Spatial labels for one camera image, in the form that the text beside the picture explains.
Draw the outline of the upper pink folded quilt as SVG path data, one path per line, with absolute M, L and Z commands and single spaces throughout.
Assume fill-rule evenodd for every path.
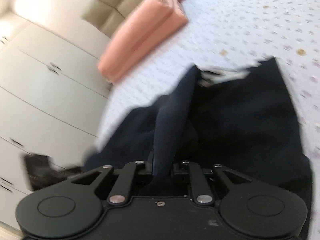
M 187 23 L 178 0 L 143 0 L 117 28 L 100 62 L 132 67 Z

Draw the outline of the pink folded quilt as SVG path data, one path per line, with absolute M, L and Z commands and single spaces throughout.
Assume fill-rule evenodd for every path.
M 117 28 L 100 62 L 132 67 L 187 23 L 178 0 L 143 0 Z
M 111 83 L 121 80 L 148 53 L 181 29 L 188 19 L 183 11 L 132 13 L 107 45 L 98 69 Z

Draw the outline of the navy striped zip hoodie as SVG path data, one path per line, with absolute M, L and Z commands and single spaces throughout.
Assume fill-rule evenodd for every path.
M 222 164 L 291 191 L 311 207 L 311 167 L 274 58 L 215 85 L 205 85 L 204 72 L 191 67 L 172 93 L 133 109 L 86 159 L 84 171 L 122 168 L 150 155 L 159 175 L 176 160 Z

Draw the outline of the lower pink folded quilt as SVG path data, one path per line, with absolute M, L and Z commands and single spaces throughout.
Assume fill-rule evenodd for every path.
M 148 53 L 181 29 L 188 19 L 183 11 L 132 13 L 107 45 L 98 69 L 111 83 L 121 80 Z

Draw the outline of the white wardrobe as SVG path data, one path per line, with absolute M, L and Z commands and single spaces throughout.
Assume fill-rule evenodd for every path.
M 97 59 L 9 12 L 1 17 L 1 222 L 30 192 L 25 154 L 78 165 L 96 139 L 109 93 Z

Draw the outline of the floral quilted bed cover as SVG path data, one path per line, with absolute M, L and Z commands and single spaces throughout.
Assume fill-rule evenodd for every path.
M 190 65 L 240 69 L 275 57 L 292 94 L 306 155 L 319 159 L 319 0 L 184 0 L 189 23 L 112 88 L 101 147 L 132 108 L 168 93 Z

